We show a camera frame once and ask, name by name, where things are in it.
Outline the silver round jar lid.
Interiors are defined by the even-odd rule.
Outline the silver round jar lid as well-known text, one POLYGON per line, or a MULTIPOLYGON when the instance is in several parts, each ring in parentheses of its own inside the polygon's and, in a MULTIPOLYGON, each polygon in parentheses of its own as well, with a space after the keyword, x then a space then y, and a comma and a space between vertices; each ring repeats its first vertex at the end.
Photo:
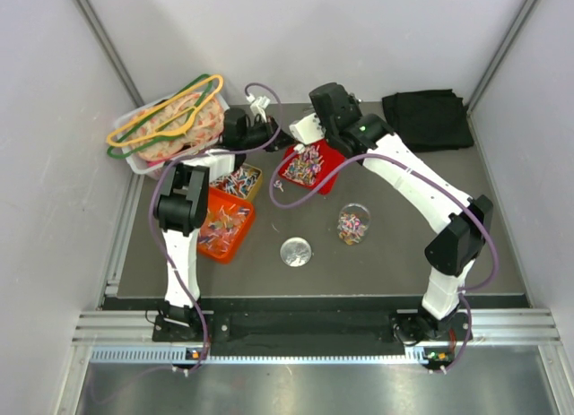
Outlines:
POLYGON ((288 238, 280 247, 280 257, 290 267, 301 267, 312 257, 310 243, 304 238, 288 238))

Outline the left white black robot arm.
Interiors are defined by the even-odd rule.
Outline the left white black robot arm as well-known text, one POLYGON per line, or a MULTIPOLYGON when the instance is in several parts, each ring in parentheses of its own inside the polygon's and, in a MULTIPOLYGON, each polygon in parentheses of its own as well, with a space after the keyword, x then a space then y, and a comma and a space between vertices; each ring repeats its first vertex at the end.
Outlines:
POLYGON ((264 104, 252 104, 250 111, 253 119, 240 108, 227 109, 216 146, 168 161, 152 194, 148 220, 168 271, 159 312, 184 340, 194 340, 204 327, 198 305, 196 244, 208 213, 209 184, 236 170, 251 152, 278 151, 292 144, 278 121, 266 114, 264 104))

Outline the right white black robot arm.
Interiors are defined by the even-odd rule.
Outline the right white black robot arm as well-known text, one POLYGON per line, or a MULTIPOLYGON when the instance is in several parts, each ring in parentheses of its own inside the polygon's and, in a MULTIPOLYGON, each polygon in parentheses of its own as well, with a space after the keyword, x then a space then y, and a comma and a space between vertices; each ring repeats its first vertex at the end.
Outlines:
POLYGON ((483 246, 492 242, 492 201, 449 184, 407 148, 387 121, 363 113, 343 85, 326 83, 309 98, 326 142, 388 182, 434 231, 424 250, 431 270, 415 323, 425 337, 441 338, 451 328, 468 273, 483 246))

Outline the red candy tray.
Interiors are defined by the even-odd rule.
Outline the red candy tray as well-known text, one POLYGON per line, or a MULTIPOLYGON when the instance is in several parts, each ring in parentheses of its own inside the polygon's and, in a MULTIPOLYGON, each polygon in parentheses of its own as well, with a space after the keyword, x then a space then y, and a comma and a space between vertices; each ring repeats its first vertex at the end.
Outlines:
POLYGON ((302 153, 295 153, 283 163, 278 176, 312 190, 344 161, 345 157, 340 152, 325 140, 320 140, 305 146, 302 153))

